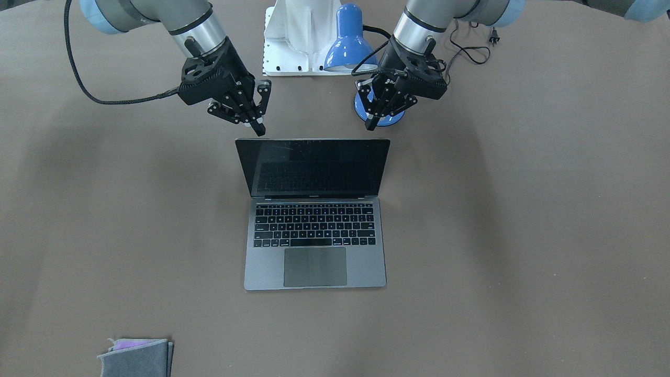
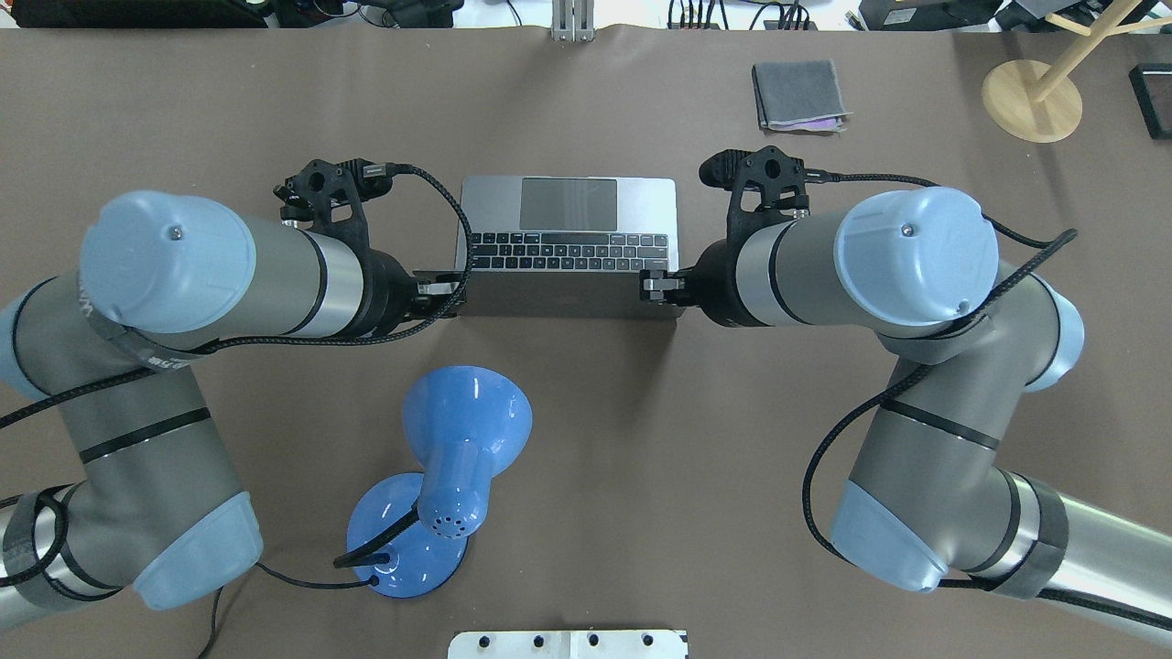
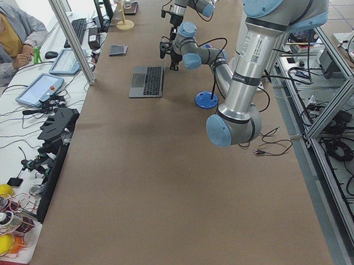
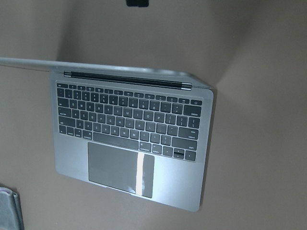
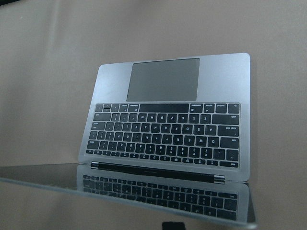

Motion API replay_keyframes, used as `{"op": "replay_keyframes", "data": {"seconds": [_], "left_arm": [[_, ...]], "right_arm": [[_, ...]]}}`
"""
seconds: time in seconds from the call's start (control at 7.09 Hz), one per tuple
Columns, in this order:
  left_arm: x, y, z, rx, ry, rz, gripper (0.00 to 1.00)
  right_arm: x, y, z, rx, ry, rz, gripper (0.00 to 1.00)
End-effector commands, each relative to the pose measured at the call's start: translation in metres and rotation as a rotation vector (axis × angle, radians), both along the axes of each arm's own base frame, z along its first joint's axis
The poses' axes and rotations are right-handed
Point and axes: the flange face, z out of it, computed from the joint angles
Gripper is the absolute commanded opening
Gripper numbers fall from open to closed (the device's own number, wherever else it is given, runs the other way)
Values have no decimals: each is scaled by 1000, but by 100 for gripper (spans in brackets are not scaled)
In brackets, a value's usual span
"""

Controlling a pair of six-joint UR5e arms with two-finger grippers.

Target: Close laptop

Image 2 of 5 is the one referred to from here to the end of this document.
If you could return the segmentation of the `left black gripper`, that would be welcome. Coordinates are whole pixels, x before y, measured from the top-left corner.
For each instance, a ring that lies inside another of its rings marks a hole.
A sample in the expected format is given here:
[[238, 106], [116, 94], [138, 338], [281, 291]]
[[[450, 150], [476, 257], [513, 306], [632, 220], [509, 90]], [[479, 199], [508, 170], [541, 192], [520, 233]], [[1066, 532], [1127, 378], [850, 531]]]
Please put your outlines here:
[[440, 314], [440, 319], [458, 315], [466, 295], [456, 295], [461, 281], [459, 271], [417, 270], [408, 274], [391, 254], [377, 250], [370, 254], [370, 300], [364, 310], [364, 337], [390, 335], [398, 325], [411, 318], [425, 319], [436, 315], [442, 306], [455, 301]]

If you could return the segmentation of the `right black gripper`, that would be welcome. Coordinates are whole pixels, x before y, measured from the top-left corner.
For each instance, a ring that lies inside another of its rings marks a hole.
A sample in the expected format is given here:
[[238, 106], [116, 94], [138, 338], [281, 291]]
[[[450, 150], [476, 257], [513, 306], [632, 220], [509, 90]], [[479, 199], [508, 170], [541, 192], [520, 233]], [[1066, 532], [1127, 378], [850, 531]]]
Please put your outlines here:
[[661, 269], [640, 271], [640, 299], [645, 303], [674, 303], [683, 308], [699, 306], [708, 319], [724, 327], [745, 327], [748, 313], [735, 288], [735, 274], [728, 243], [715, 242], [699, 261], [672, 276]]

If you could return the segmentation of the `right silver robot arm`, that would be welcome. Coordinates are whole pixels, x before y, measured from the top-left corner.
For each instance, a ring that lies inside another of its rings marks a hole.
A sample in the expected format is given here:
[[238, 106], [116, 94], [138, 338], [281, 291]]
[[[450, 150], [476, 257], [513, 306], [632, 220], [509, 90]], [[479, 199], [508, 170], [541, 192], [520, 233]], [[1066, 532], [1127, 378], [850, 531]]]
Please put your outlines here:
[[1168, 645], [1168, 535], [995, 460], [1026, 393], [1079, 361], [1079, 310], [1001, 260], [976, 201], [897, 190], [788, 217], [732, 199], [728, 236], [688, 269], [649, 265], [642, 295], [728, 327], [858, 326], [897, 356], [823, 544], [914, 593], [1045, 600]]

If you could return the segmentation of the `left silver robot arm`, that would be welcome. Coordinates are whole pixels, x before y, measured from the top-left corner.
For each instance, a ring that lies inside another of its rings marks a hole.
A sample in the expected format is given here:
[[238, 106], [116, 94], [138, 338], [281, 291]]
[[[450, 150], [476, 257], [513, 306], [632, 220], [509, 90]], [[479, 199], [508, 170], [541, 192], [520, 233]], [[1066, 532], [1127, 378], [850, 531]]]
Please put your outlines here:
[[132, 589], [179, 609], [238, 579], [264, 542], [191, 366], [258, 344], [403, 337], [463, 299], [389, 254], [151, 190], [109, 201], [76, 272], [4, 310], [4, 381], [57, 407], [81, 482], [4, 501], [4, 630]]

